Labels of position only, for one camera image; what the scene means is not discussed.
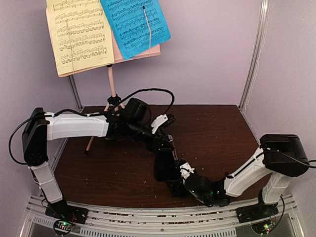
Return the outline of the blue sheet music page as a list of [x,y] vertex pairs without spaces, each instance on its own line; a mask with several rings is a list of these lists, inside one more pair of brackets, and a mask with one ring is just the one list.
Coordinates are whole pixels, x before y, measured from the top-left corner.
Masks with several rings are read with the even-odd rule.
[[158,0],[100,1],[125,60],[171,38]]

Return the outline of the black metronome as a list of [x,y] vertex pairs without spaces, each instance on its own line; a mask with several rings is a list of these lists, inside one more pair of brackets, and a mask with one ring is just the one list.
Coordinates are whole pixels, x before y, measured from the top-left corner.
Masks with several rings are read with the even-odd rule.
[[172,151],[156,154],[154,160],[154,177],[159,182],[180,178],[180,171]]

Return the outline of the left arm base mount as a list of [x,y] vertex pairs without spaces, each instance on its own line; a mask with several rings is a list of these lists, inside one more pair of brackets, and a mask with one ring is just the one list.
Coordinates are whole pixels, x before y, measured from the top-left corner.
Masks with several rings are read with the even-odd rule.
[[45,215],[75,224],[85,224],[88,209],[71,206],[65,200],[61,200],[56,203],[48,203]]

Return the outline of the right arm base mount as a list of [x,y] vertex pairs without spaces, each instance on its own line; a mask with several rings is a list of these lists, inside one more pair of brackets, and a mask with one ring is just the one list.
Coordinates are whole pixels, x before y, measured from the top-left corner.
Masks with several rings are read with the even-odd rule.
[[256,221],[279,213],[276,204],[265,205],[259,203],[237,208],[236,212],[239,223]]

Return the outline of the clear metronome cover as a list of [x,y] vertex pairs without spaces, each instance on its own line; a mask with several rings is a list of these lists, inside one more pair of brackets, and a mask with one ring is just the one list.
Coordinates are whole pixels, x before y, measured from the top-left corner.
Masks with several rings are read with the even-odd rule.
[[174,160],[178,160],[177,151],[176,151],[176,146],[175,146],[174,139],[173,139],[172,136],[171,136],[171,138],[170,138],[170,141],[171,141],[172,146],[173,146],[173,148],[174,148],[173,151],[172,151]]

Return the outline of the aluminium front rail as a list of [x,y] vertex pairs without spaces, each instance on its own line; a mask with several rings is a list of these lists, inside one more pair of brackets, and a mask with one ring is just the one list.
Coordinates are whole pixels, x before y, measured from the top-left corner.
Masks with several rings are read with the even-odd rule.
[[227,207],[121,208],[71,202],[86,208],[84,224],[77,223],[69,237],[256,237],[253,227],[272,221],[277,224],[270,237],[312,237],[292,195],[279,201],[280,213],[241,223],[236,210],[257,199],[237,201]]

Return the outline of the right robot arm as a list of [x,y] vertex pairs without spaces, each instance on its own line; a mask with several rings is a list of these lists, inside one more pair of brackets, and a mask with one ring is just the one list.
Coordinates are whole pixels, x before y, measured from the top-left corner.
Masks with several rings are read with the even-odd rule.
[[218,181],[198,174],[188,162],[180,159],[175,161],[175,177],[167,179],[166,183],[176,197],[191,194],[205,206],[224,207],[270,174],[253,207],[253,214],[263,218],[276,206],[292,178],[303,175],[309,168],[310,162],[297,135],[265,134],[249,160]]

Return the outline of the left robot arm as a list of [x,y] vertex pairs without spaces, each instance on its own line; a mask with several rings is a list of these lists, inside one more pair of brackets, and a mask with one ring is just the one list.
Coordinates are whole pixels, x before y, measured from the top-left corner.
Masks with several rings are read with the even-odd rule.
[[60,219],[67,219],[71,215],[71,208],[48,163],[47,142],[73,137],[129,137],[144,142],[150,152],[173,152],[174,147],[167,135],[158,131],[159,127],[168,121],[168,116],[163,114],[152,124],[143,124],[142,120],[148,108],[145,102],[131,98],[126,106],[117,112],[108,110],[81,114],[62,110],[54,114],[45,113],[43,108],[34,109],[22,133],[23,156],[54,214]]

